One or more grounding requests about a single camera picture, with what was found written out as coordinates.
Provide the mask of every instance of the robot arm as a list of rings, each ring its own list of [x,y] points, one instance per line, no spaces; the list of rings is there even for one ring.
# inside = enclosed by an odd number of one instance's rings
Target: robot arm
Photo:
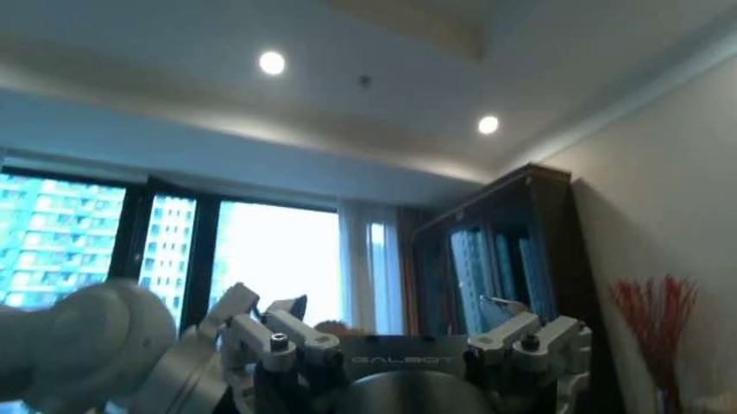
[[[12,338],[0,343],[0,399],[48,414],[107,400],[134,414],[507,413],[520,411],[501,411],[491,394],[536,397],[553,384],[546,412],[565,414],[589,386],[590,330],[569,317],[542,325],[521,308],[479,336],[335,336],[295,317],[303,298],[278,301],[258,320],[256,303],[232,286],[178,342],[159,298],[134,283],[91,286],[50,310],[0,308]]]
[[[4,307],[0,330],[0,397],[48,414],[135,392],[176,340],[156,295],[123,281],[82,289],[48,310]]]

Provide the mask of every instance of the screw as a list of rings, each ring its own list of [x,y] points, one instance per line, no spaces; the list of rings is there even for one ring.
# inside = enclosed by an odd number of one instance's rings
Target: screw
[[[522,349],[525,351],[537,351],[541,347],[541,339],[534,334],[525,335],[522,338]]]
[[[285,334],[273,334],[271,337],[271,349],[273,352],[286,351],[289,348],[289,338]]]

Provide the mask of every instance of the high-rise building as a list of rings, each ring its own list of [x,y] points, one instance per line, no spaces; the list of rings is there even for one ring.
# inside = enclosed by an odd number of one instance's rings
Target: high-rise building
[[[0,174],[0,303],[51,306],[104,281],[126,190]]]
[[[156,196],[139,284],[154,292],[180,324],[196,201]]]

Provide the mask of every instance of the recessed light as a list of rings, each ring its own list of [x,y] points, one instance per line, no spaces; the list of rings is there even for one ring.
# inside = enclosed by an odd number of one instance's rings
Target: recessed light
[[[269,75],[281,75],[285,72],[287,62],[279,52],[269,51],[262,53],[262,57],[258,59],[258,65],[262,67]]]
[[[493,134],[498,129],[498,118],[495,116],[485,116],[479,121],[479,132],[485,135]]]

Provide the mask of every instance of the wall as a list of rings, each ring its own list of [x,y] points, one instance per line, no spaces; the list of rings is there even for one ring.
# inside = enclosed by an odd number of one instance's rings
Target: wall
[[[617,278],[698,281],[678,372],[684,401],[737,390],[737,60],[692,80],[545,164],[574,195],[630,413],[653,385],[606,292]]]

